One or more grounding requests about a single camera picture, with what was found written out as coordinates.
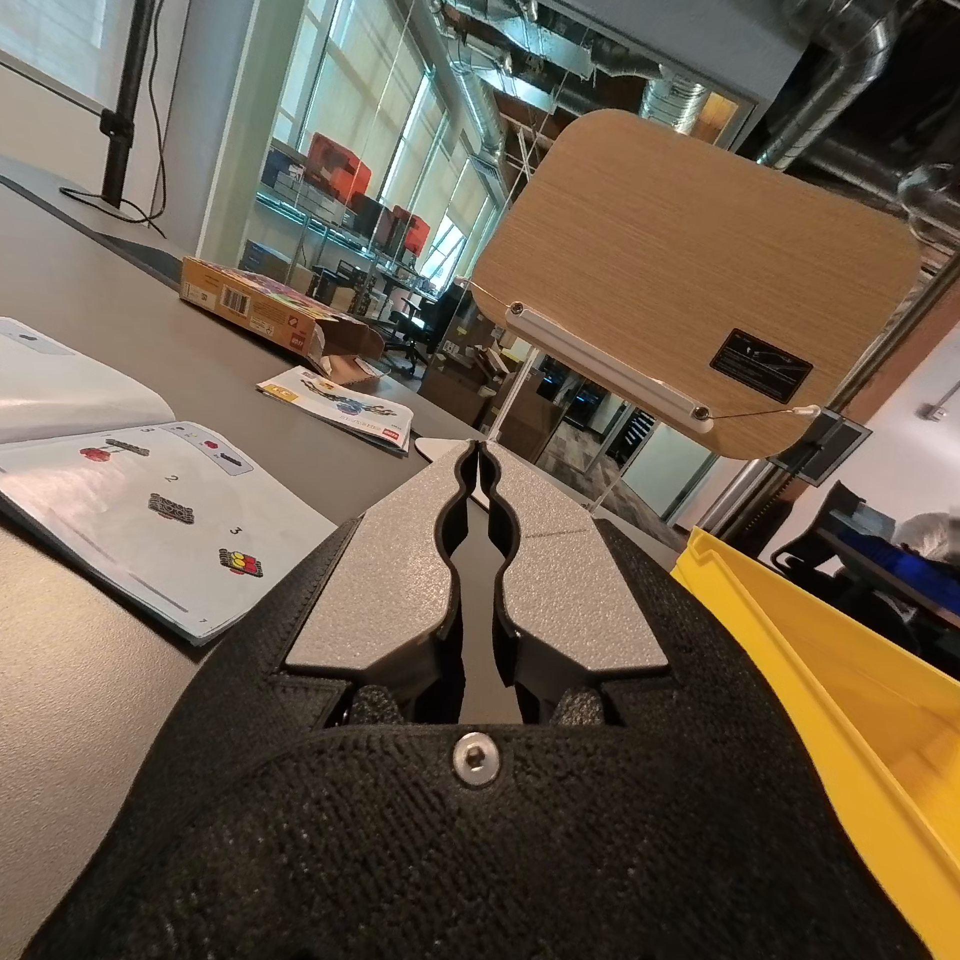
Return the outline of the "instruction booklet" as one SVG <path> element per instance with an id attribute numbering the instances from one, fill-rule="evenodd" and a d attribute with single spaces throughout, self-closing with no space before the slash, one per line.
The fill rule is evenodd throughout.
<path id="1" fill-rule="evenodd" d="M 335 525 L 153 390 L 1 319 L 2 508 L 200 646 Z"/>

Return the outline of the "silver ventilation ducts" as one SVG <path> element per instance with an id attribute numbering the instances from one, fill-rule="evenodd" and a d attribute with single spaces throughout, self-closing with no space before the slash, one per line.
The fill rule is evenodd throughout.
<path id="1" fill-rule="evenodd" d="M 618 109 L 958 238 L 958 2 L 427 2 L 496 162 L 518 113 Z"/>

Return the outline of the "black office chair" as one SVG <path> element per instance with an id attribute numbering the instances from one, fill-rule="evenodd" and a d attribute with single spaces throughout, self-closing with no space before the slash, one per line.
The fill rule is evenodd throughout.
<path id="1" fill-rule="evenodd" d="M 400 300 L 402 307 L 394 327 L 399 339 L 390 344 L 388 349 L 403 348 L 411 364 L 411 378 L 416 376 L 418 364 L 428 366 L 430 357 L 435 354 L 449 329 L 459 299 L 453 290 L 454 287 L 450 286 L 436 299 L 421 298 L 418 304 L 414 304 L 412 292 L 407 292 Z"/>

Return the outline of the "yellow plastic bin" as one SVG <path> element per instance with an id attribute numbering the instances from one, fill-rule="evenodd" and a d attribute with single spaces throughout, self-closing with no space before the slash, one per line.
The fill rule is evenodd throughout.
<path id="1" fill-rule="evenodd" d="M 958 958 L 958 681 L 700 529 L 673 576 L 772 687 L 848 839 L 932 957 Z"/>

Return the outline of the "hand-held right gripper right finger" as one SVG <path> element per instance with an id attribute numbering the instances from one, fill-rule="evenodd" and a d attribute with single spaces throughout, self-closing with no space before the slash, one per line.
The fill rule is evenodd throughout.
<path id="1" fill-rule="evenodd" d="M 588 509 L 491 441 L 478 449 L 478 481 L 502 555 L 494 660 L 522 720 L 546 723 L 570 690 L 666 674 L 666 654 Z"/>

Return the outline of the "large paned window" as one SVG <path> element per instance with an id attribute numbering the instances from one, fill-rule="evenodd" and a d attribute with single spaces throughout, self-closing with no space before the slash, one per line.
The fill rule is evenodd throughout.
<path id="1" fill-rule="evenodd" d="M 3 1 L 2 52 L 104 105 L 114 67 L 115 13 L 114 3 L 105 1 Z"/>

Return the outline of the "black fabric chair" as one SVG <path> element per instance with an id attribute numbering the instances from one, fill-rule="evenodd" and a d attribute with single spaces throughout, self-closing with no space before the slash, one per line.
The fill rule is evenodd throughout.
<path id="1" fill-rule="evenodd" d="M 834 574 L 821 570 L 823 564 L 836 558 L 821 530 L 839 536 L 864 504 L 863 499 L 846 486 L 836 484 L 823 500 L 810 527 L 772 553 L 771 565 L 794 586 L 908 653 L 919 656 L 920 641 L 910 625 L 908 613 L 895 599 L 872 588 L 845 568 Z"/>

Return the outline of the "pile of cardboard boxes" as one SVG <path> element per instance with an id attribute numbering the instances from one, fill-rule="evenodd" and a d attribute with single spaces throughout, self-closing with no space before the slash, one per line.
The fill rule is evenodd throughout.
<path id="1" fill-rule="evenodd" d="M 453 318 L 418 394 L 472 429 L 489 434 L 521 363 L 502 354 L 495 326 L 482 315 Z M 500 428 L 499 442 L 531 463 L 544 453 L 561 412 L 541 395 L 544 373 L 533 366 Z"/>

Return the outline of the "black light stand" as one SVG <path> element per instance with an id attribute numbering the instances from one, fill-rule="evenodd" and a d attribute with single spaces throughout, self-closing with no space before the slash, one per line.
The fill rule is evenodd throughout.
<path id="1" fill-rule="evenodd" d="M 99 130 L 107 137 L 107 151 L 100 193 L 93 194 L 76 187 L 59 186 L 58 193 L 86 207 L 102 212 L 122 223 L 144 226 L 165 234 L 158 225 L 168 201 L 167 174 L 161 117 L 154 83 L 160 59 L 160 20 L 163 1 L 133 2 L 130 27 L 126 41 L 116 106 L 101 111 Z M 143 71 L 148 54 L 151 55 L 147 78 L 147 94 L 158 151 L 157 180 L 160 189 L 159 207 L 144 210 L 124 197 L 124 187 L 130 154 L 135 143 L 136 111 Z"/>

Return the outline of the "colourful printed leaflet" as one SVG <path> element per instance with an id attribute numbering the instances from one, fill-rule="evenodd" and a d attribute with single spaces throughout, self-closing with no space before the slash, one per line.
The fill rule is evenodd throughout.
<path id="1" fill-rule="evenodd" d="M 402 404 L 349 389 L 305 366 L 261 381 L 256 390 L 378 448 L 409 452 L 413 413 Z"/>

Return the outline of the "metal shelf with orange boxes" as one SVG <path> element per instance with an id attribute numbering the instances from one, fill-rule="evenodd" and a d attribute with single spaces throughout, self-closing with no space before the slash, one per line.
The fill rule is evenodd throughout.
<path id="1" fill-rule="evenodd" d="M 397 311 L 435 304 L 417 268 L 427 223 L 375 199 L 371 180 L 358 155 L 322 134 L 306 154 L 272 139 L 239 268 L 359 319 L 386 316 L 389 302 Z"/>

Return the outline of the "yellow cardboard toy box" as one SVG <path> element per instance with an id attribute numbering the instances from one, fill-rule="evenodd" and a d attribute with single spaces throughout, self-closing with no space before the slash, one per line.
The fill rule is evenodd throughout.
<path id="1" fill-rule="evenodd" d="M 186 256 L 180 298 L 270 342 L 334 383 L 359 389 L 382 372 L 385 343 L 364 321 L 265 275 Z"/>

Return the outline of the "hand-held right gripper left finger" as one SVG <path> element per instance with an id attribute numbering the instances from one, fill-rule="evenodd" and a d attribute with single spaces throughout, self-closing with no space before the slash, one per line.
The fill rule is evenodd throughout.
<path id="1" fill-rule="evenodd" d="M 451 449 L 359 518 L 286 654 L 291 671 L 387 689 L 418 723 L 454 723 L 465 691 L 461 582 L 479 443 Z"/>

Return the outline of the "wooden book stand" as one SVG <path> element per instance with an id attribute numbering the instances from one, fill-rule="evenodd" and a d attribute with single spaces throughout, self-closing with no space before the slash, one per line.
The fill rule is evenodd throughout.
<path id="1" fill-rule="evenodd" d="M 533 349 L 752 461 L 798 443 L 920 270 L 891 216 L 601 109 L 557 137 L 466 287 Z"/>

